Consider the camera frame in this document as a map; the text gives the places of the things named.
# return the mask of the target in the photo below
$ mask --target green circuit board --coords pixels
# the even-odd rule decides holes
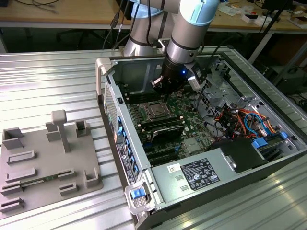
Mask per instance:
[[[148,160],[153,166],[202,153],[214,142],[212,134],[194,109],[192,103],[197,100],[195,97],[194,94],[188,96],[178,92],[170,95],[166,103],[152,101],[127,105]],[[152,132],[139,129],[141,122],[164,121],[172,117],[183,120],[183,131],[175,138],[166,138],[166,141],[153,144]]]

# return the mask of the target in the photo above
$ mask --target warning label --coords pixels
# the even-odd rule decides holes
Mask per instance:
[[[181,169],[194,191],[220,181],[207,158],[182,165]]]

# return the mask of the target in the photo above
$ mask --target blue cable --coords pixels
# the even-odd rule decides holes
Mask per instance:
[[[258,118],[258,119],[260,120],[261,124],[262,124],[262,127],[264,128],[264,131],[265,131],[268,135],[271,134],[271,132],[268,130],[268,128],[264,125],[264,123],[263,123],[261,117],[260,117],[258,114],[253,114],[253,113],[251,113],[251,114],[246,114],[246,116],[244,117],[244,125],[245,125],[245,127],[246,127],[250,132],[256,134],[256,136],[259,137],[258,134],[257,134],[254,130],[252,130],[252,129],[250,129],[250,128],[248,127],[248,125],[247,125],[247,117],[248,117],[248,115],[254,115],[256,118]]]
[[[180,149],[180,147],[181,147],[181,144],[180,144],[180,145],[178,145],[178,146],[175,146],[175,152],[178,152],[178,151],[179,151],[179,149]]]

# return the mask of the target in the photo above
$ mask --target motherboard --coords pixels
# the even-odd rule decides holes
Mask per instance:
[[[214,142],[193,105],[194,93],[179,91],[166,103],[147,98],[154,100],[127,108],[152,166],[202,153]]]

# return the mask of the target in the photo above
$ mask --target metal workbench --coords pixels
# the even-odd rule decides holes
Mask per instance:
[[[214,47],[205,48],[212,52]],[[232,49],[220,48],[306,133],[306,116]],[[104,187],[101,190],[0,220],[0,229],[134,229],[95,94],[95,61],[108,51],[0,56],[0,130],[44,128],[52,110],[68,123],[90,124]],[[251,92],[233,84],[245,96]],[[155,229],[307,229],[307,156],[269,178],[165,222]]]

